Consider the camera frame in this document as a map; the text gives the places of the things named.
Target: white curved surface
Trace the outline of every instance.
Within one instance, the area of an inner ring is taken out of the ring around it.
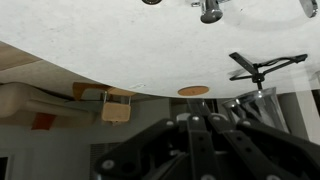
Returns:
[[[309,79],[320,68],[320,18],[307,18],[298,0],[233,0],[221,9],[222,20],[206,25],[184,0],[4,0],[0,40],[95,81],[174,97],[194,85],[210,88],[204,98],[256,89],[251,80],[228,80],[240,68],[228,57],[235,51],[254,62],[307,53],[264,86],[319,88]]]

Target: red object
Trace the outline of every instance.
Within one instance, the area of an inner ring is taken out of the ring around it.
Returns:
[[[56,115],[37,113],[31,130],[49,130],[55,118]]]

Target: wooden block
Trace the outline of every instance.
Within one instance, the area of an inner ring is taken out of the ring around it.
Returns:
[[[74,82],[72,89],[73,89],[73,97],[76,101],[80,101],[82,94],[86,89],[101,89],[103,91],[108,91],[111,86],[104,85],[104,84],[90,84],[90,83],[79,83]]]
[[[181,96],[196,96],[205,94],[209,91],[209,88],[206,86],[190,86],[178,91],[178,94]]]
[[[128,104],[105,103],[101,112],[101,119],[104,121],[129,121],[131,106]]]
[[[49,130],[55,118],[52,114],[37,113],[31,130]]]
[[[131,92],[131,91],[115,88],[115,87],[110,88],[108,90],[108,93],[115,96],[129,96],[129,97],[137,94],[135,92]]]

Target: metal knob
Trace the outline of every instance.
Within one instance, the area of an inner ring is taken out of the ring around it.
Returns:
[[[219,21],[223,13],[219,8],[218,1],[216,0],[200,0],[201,5],[201,21],[205,24],[211,24]]]

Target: black machine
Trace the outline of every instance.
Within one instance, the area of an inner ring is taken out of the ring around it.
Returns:
[[[235,125],[203,100],[188,104],[192,114],[160,120],[103,155],[98,179],[320,179],[320,146],[251,119]]]
[[[273,59],[263,63],[252,63],[246,58],[242,57],[237,52],[234,52],[229,56],[251,74],[249,76],[241,76],[241,77],[239,77],[239,75],[235,75],[231,77],[230,80],[235,81],[235,80],[241,80],[241,79],[252,79],[253,83],[257,83],[258,89],[262,89],[262,82],[265,80],[266,74],[271,73],[275,70],[278,70],[280,68],[283,68],[293,63],[298,64],[299,62],[305,61],[308,57],[307,54],[302,54],[302,55],[293,56],[293,57],[281,57],[281,58]],[[259,68],[264,66],[272,66],[280,61],[287,61],[287,62],[282,63],[278,66],[272,67],[264,72],[259,72]]]

